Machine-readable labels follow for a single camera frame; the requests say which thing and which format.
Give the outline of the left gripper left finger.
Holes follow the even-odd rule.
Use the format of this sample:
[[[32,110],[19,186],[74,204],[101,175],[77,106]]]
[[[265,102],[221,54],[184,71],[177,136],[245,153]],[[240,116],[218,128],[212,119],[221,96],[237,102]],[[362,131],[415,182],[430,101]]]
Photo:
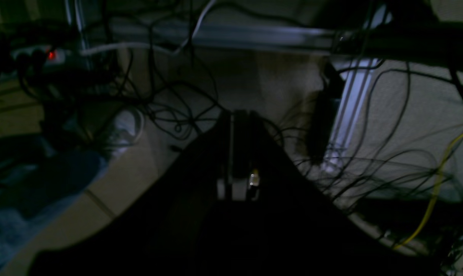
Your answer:
[[[230,114],[192,141],[124,213],[93,236],[39,253],[30,276],[180,276],[227,173]]]

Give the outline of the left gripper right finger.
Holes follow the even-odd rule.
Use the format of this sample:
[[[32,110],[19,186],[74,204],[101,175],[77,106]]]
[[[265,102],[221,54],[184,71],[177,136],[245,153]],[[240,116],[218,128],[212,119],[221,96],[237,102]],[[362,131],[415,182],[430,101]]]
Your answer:
[[[260,237],[268,276],[436,276],[432,257],[375,241],[303,176],[256,112],[233,112],[234,164],[260,178]]]

